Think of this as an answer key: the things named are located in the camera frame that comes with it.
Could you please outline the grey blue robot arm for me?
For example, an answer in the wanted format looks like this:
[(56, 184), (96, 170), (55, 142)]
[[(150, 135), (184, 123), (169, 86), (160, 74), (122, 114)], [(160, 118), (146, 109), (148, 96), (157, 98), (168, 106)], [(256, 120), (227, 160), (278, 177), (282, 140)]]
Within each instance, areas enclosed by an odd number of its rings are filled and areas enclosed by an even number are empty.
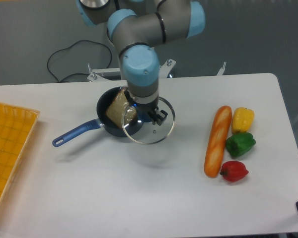
[(127, 100), (144, 121), (161, 125), (167, 114), (158, 110), (160, 63), (154, 47), (200, 34), (206, 24), (202, 5), (192, 0), (155, 0), (146, 12), (144, 0), (78, 0), (87, 25), (107, 24), (107, 37), (119, 57)]

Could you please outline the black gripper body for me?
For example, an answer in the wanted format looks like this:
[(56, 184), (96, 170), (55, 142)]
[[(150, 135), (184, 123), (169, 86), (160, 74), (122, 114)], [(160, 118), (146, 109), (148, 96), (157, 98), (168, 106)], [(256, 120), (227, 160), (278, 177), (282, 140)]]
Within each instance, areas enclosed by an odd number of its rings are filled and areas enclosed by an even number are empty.
[(126, 107), (127, 115), (130, 115), (130, 112), (133, 111), (137, 112), (140, 119), (152, 119), (156, 115), (158, 91), (146, 97), (135, 96), (130, 91), (126, 91), (126, 99), (128, 102)]

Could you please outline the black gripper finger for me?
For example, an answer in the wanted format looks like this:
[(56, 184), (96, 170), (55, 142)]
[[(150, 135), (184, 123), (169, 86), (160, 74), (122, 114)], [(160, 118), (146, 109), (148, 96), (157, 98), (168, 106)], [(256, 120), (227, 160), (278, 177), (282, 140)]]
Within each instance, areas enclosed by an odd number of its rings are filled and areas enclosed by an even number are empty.
[(162, 125), (167, 119), (168, 113), (165, 110), (159, 110), (158, 107), (155, 109), (155, 111), (157, 112), (158, 124)]
[(157, 112), (156, 111), (150, 111), (150, 112), (148, 112), (148, 116), (149, 116), (149, 118), (150, 118), (150, 120), (151, 120), (151, 123), (153, 124), (153, 125), (159, 125), (158, 124), (158, 118), (157, 118)]

